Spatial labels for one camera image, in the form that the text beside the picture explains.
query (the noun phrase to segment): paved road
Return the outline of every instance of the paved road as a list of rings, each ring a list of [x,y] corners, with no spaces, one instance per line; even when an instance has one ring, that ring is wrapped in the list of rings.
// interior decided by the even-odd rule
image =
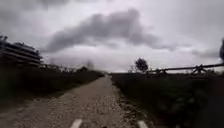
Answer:
[[[1,128],[70,128],[82,119],[81,128],[132,128],[119,106],[118,90],[109,76],[75,88],[58,98],[34,100],[0,114]]]

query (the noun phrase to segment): overcast sky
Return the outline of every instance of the overcast sky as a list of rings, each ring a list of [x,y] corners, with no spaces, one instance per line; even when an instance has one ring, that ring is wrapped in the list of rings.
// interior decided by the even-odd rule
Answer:
[[[46,63],[127,71],[218,63],[223,0],[0,0],[0,34]]]

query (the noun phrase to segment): building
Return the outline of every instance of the building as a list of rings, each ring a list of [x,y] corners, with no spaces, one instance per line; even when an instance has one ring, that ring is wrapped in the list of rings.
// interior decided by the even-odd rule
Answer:
[[[24,43],[8,43],[7,36],[0,36],[1,63],[29,64],[39,66],[42,57],[39,51]]]

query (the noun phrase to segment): gravel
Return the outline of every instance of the gravel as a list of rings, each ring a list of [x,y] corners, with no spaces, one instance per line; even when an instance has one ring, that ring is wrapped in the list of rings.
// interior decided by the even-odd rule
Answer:
[[[70,128],[74,120],[82,119],[81,128],[132,128],[118,98],[118,90],[106,76],[58,98],[35,99],[2,113],[0,127]]]

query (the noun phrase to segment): grass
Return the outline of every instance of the grass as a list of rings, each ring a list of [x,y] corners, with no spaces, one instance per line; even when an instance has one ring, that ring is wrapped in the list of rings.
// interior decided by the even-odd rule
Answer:
[[[217,74],[111,74],[130,100],[156,114],[168,127],[190,128],[205,106]]]

